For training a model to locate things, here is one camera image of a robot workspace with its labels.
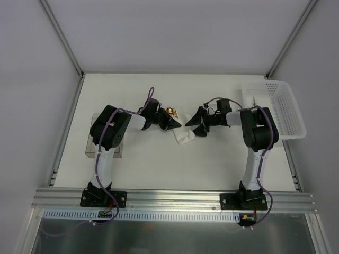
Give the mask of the gold spoon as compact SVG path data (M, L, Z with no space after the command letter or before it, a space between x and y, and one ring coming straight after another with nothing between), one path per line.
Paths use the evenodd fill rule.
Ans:
M167 111L167 113L171 116L171 113L172 112L176 112L176 110L175 110L175 108L172 108L172 107L168 107L167 109L166 109L166 111Z

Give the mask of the white paper napkin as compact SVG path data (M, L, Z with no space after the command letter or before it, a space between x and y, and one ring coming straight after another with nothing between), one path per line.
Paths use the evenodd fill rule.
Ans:
M195 134L189 127L180 127L172 130L177 143L181 146L194 140Z

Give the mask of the gold fork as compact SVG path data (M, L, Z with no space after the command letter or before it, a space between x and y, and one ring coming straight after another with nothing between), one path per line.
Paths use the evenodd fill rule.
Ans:
M177 114L176 112L172 112L172 113L171 113L171 116L174 117L174 118L178 118L178 117L179 117L178 114Z

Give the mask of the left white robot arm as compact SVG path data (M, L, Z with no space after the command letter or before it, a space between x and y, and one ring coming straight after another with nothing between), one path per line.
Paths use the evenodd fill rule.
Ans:
M124 208L127 192L113 191L113 154L121 144L128 128L146 130L158 125L162 130L180 128L182 125L160 106L156 99L149 98L137 112L107 105L90 128L90 136L95 148L93 177L82 192L81 207Z

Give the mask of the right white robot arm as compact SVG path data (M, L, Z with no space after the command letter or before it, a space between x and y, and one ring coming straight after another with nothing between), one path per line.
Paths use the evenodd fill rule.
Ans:
M217 110L210 114L210 102L200 106L186 126L195 126L193 133L197 137L206 137L212 126L240 126L242 137L248 148L246 169L238 190L222 193L222 210L268 210L265 194L268 191L262 184L262 173L268 155L279 140L279 132L268 107L253 106L233 111L232 100L222 97L214 99Z

